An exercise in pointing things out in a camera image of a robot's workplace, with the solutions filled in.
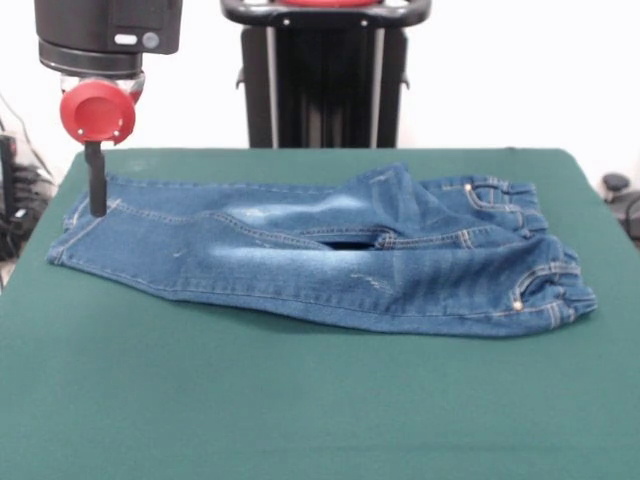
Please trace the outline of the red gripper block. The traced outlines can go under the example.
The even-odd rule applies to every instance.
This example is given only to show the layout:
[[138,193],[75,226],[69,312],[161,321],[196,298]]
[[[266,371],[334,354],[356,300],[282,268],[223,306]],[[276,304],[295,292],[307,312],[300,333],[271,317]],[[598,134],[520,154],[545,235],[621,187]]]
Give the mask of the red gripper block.
[[59,115],[65,131],[85,144],[89,205],[94,217],[104,217],[107,210],[105,158],[100,142],[117,145],[133,133],[136,104],[145,80],[144,74],[124,79],[61,75]]

